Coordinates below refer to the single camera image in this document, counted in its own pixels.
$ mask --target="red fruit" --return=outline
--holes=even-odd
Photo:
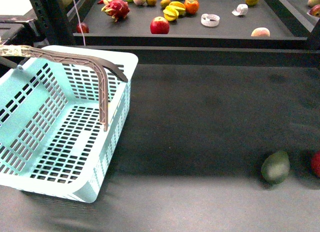
[[[312,157],[311,169],[318,177],[320,177],[320,151],[315,153],[315,155]]]
[[[156,17],[151,21],[150,31],[152,34],[168,34],[170,25],[167,19],[163,17]]]
[[[130,9],[128,7],[128,3],[123,0],[112,0],[109,5],[106,5],[102,11],[104,11],[107,15],[112,16],[114,21],[118,21],[118,19],[125,19],[127,17]]]
[[[320,5],[315,5],[310,9],[309,15],[320,18]]]
[[[76,32],[77,32],[77,33],[81,33],[80,26],[81,26],[81,28],[82,28],[82,32],[83,32],[83,33],[89,33],[89,27],[88,27],[87,24],[85,24],[85,23],[80,23],[80,25],[77,24],[77,26],[76,26]]]

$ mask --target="shelf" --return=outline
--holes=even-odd
[[[305,18],[308,19],[314,26],[317,24],[319,18],[310,16],[307,12],[311,9],[307,6],[308,0],[288,0]]]
[[[117,23],[101,12],[104,5],[92,7],[84,22],[88,24],[90,32],[100,35],[117,36],[150,36],[150,23],[153,18],[164,16],[157,0],[157,6],[143,7],[129,3],[130,12],[127,19]],[[274,38],[293,37],[292,33],[286,28],[276,14],[270,9],[264,0],[250,7],[248,14],[237,17],[232,11],[244,0],[199,0],[200,8],[195,16],[185,16],[174,22],[170,22],[169,35],[180,37],[242,37],[251,38],[251,32],[258,27],[269,28],[271,36]],[[220,16],[220,23],[215,28],[208,28],[201,24],[201,15],[216,14]]]
[[[89,46],[173,46],[173,47],[228,47],[228,48],[276,48],[301,49],[305,37],[297,37],[294,32],[299,29],[288,27],[283,18],[272,10],[265,0],[259,0],[254,7],[249,7],[248,14],[237,17],[232,11],[245,0],[199,0],[200,9],[194,16],[179,18],[170,22],[170,32],[167,35],[152,35],[150,23],[153,18],[163,16],[160,1],[156,7],[144,5],[138,7],[129,3],[130,12],[125,20],[118,21],[101,12],[103,5],[94,5],[86,14],[83,22],[89,26],[86,34]],[[215,28],[201,24],[201,15],[216,14],[220,23]],[[295,18],[285,17],[288,21]],[[270,38],[253,38],[251,33],[255,28],[266,27],[270,30]],[[83,45],[81,34],[74,34],[77,45]]]

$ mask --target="shopping basket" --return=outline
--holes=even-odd
[[[94,202],[130,105],[131,53],[0,46],[0,184]]]

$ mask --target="tape roll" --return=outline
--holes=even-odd
[[[246,4],[239,4],[238,7],[232,11],[235,16],[244,16],[248,13],[248,6]]]
[[[202,14],[201,24],[206,27],[216,27],[220,22],[220,17],[215,14]]]

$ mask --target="light blue plastic basket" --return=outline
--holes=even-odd
[[[114,63],[128,79],[105,69],[108,126],[100,124],[99,82],[87,66],[30,58],[0,79],[0,184],[94,202],[130,105],[134,54],[48,46]]]

